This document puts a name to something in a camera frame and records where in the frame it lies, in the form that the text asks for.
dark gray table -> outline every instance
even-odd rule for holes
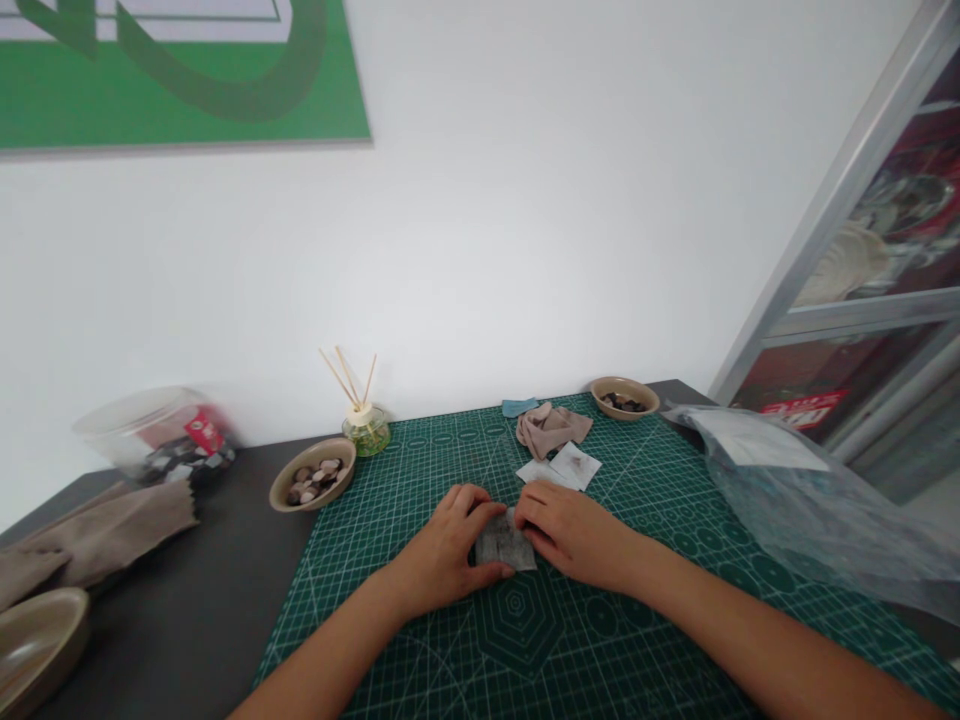
[[[678,380],[651,387],[665,407],[712,404]],[[696,432],[677,430],[702,449]],[[200,525],[143,558],[97,595],[90,616],[93,633],[80,666],[35,717],[221,718],[239,704],[250,691],[316,519],[312,513],[271,510],[267,491],[290,458],[317,440],[244,450],[222,477],[199,488]],[[113,470],[84,475],[0,535],[0,547],[120,478]],[[950,652],[943,644],[950,634],[944,627],[954,635],[955,629],[910,613],[928,642]],[[927,629],[924,622],[934,625]]]

blue fabric scrap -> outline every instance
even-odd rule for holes
[[[527,410],[533,410],[535,407],[540,407],[540,401],[536,398],[530,398],[529,400],[504,400],[503,416],[508,418],[520,417]]]

green cutting mat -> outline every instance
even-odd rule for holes
[[[618,423],[589,395],[555,404],[592,417],[581,445],[603,462],[587,494],[637,530],[786,611],[953,713],[960,675],[896,616],[860,595],[804,580],[737,521],[703,456],[657,416]],[[394,424],[359,460],[343,497],[320,511],[266,654],[259,684],[423,526],[454,483],[513,505],[530,459],[499,408]],[[570,581],[538,558],[490,590],[403,629],[345,717],[757,717],[759,711],[683,633],[645,605]]]

hand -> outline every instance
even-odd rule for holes
[[[539,480],[523,488],[514,522],[564,575],[625,594],[643,571],[639,563],[647,544],[656,542],[586,495]]]
[[[511,577],[506,563],[470,567],[467,554],[491,518],[506,512],[503,503],[476,485],[454,485],[413,540],[378,571],[400,601],[404,620],[449,605],[475,590]]]

forearm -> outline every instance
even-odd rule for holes
[[[406,621],[382,583],[367,579],[231,717],[338,717]]]
[[[638,537],[630,595],[669,618],[773,718],[946,718],[866,661]]]

